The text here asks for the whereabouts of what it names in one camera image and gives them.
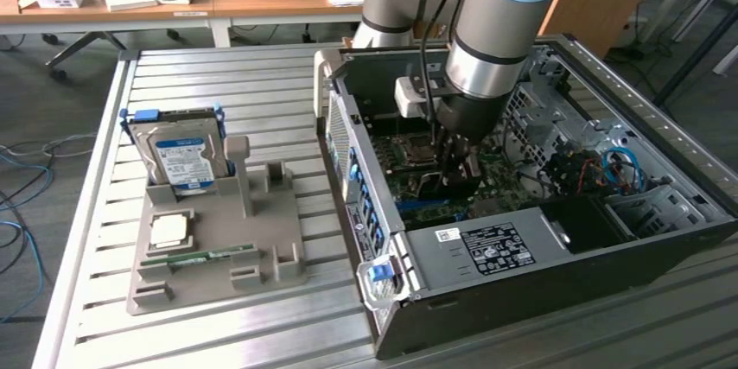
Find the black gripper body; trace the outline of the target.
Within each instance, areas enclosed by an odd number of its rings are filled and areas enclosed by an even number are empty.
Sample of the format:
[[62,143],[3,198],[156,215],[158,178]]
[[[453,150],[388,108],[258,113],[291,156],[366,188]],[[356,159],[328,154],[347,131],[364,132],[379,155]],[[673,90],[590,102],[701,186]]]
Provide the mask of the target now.
[[507,100],[507,94],[491,99],[465,94],[443,97],[437,109],[437,121],[451,133],[471,143],[479,143],[497,126]]

